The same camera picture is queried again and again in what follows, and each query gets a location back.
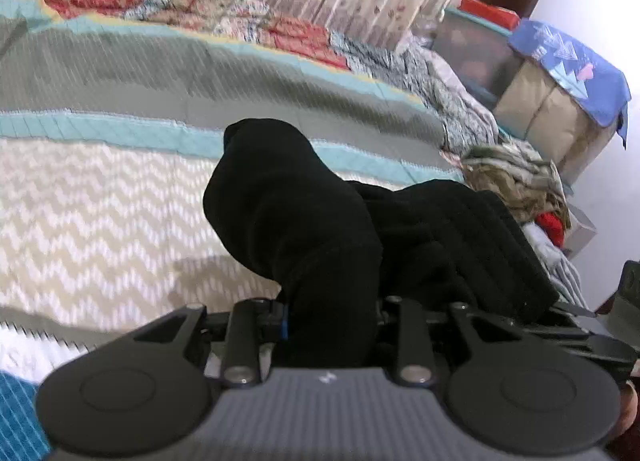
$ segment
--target chevron pattern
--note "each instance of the chevron pattern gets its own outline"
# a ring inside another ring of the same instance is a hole
[[[214,160],[0,139],[0,305],[64,325],[138,327],[190,301],[274,297],[202,211]],[[394,185],[345,174],[389,188]]]

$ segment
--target screw head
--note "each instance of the screw head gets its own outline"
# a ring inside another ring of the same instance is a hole
[[[231,383],[251,383],[254,378],[254,372],[246,365],[235,365],[225,369],[225,380]]]
[[[426,383],[431,380],[433,373],[422,365],[405,365],[400,371],[400,377],[409,383]]]

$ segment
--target black cloth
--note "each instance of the black cloth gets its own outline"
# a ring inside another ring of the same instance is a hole
[[[229,126],[204,213],[231,255],[282,287],[290,339],[273,362],[357,367],[376,337],[376,300],[427,309],[466,301],[535,321],[558,295],[504,204],[434,180],[392,192],[331,172],[295,127]]]

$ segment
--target round black disc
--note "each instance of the round black disc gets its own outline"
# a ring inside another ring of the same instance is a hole
[[[450,378],[450,411],[472,436],[510,453],[556,456],[601,441],[620,393],[600,367],[546,344],[487,344]]]
[[[190,433],[210,407],[210,390],[196,367],[163,349],[137,344],[54,371],[36,398],[50,441],[84,455],[129,457]]]

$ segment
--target wall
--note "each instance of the wall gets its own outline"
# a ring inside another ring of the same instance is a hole
[[[615,136],[580,176],[570,200],[598,229],[574,260],[595,309],[617,289],[624,262],[640,260],[640,8],[638,0],[539,0],[531,17],[565,31],[622,70],[634,97],[627,150]]]

